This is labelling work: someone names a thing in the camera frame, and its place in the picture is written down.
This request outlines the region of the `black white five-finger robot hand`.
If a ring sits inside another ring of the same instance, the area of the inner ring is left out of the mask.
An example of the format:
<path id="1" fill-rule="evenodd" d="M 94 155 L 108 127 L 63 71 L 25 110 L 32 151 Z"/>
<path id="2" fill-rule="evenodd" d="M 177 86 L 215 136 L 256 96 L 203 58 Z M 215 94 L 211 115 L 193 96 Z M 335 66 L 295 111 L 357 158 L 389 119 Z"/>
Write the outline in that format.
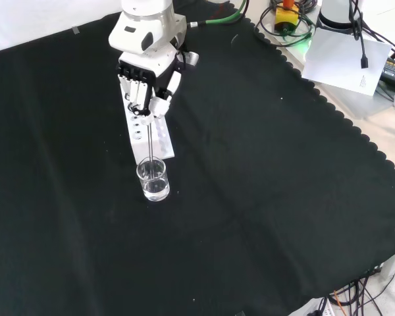
<path id="1" fill-rule="evenodd" d="M 160 50 L 141 55 L 123 53 L 118 60 L 117 76 L 128 113 L 149 126 L 163 118 L 180 86 L 182 73 L 197 66 L 199 55 L 167 44 Z"/>

